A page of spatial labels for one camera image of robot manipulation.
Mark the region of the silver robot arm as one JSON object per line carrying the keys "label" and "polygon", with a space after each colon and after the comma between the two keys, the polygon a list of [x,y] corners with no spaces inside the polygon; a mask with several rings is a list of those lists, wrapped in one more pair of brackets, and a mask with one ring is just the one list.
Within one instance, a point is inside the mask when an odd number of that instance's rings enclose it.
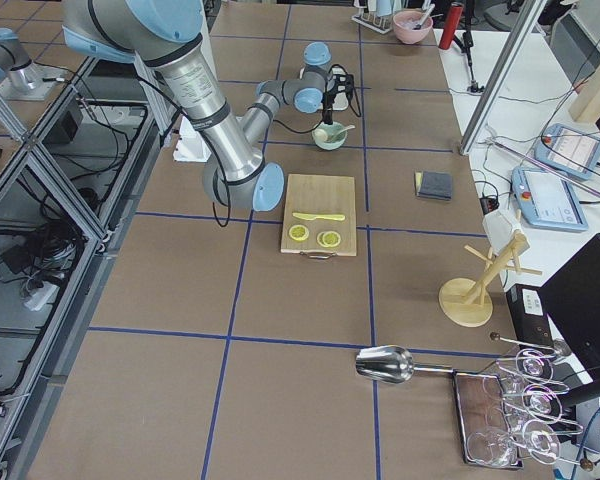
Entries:
{"label": "silver robot arm", "polygon": [[332,66],[326,44],[314,42],[304,51],[301,78],[261,83],[255,103],[237,118],[203,56],[204,25],[199,1],[64,4],[63,30],[70,48],[118,63],[141,59],[162,76],[211,151],[203,171],[206,194],[227,207],[270,211],[282,198],[284,172],[265,160],[255,141],[284,105],[303,113],[321,112],[330,123],[336,96],[353,94],[353,77]]}

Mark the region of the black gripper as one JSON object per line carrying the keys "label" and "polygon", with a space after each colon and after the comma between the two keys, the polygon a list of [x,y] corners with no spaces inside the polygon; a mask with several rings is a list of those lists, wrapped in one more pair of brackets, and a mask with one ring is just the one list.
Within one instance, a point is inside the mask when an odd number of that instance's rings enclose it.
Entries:
{"label": "black gripper", "polygon": [[354,76],[345,73],[344,75],[332,75],[330,82],[327,84],[327,90],[323,94],[322,102],[322,123],[324,125],[332,124],[332,111],[335,97],[338,93],[345,93],[350,102],[354,97]]}

